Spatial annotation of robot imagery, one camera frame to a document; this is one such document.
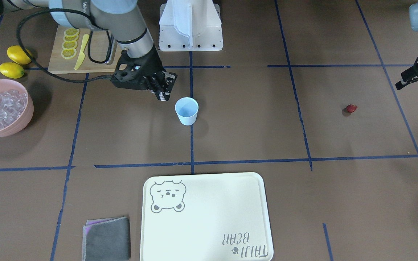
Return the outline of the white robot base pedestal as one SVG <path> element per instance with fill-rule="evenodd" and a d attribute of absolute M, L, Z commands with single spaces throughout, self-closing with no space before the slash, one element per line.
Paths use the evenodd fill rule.
<path fill-rule="evenodd" d="M 221 51 L 223 46 L 220 7 L 212 0 L 168 0 L 160 6 L 160 51 Z"/>

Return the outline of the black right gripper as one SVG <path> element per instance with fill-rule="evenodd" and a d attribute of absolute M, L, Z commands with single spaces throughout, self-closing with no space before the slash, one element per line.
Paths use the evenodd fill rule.
<path fill-rule="evenodd" d="M 139 58 L 129 57 L 122 50 L 111 82 L 117 88 L 150 90 L 160 101 L 169 101 L 177 74 L 165 72 L 156 47 Z"/>

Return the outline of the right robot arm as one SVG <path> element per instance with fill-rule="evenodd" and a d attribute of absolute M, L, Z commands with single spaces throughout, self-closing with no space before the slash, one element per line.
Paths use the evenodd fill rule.
<path fill-rule="evenodd" d="M 177 75 L 164 69 L 136 0 L 0 0 L 0 16 L 33 8 L 39 11 L 16 28 L 19 44 L 22 26 L 45 13 L 65 27 L 108 31 L 122 51 L 114 73 L 100 79 L 110 80 L 117 88 L 148 90 L 160 101 L 169 100 Z"/>

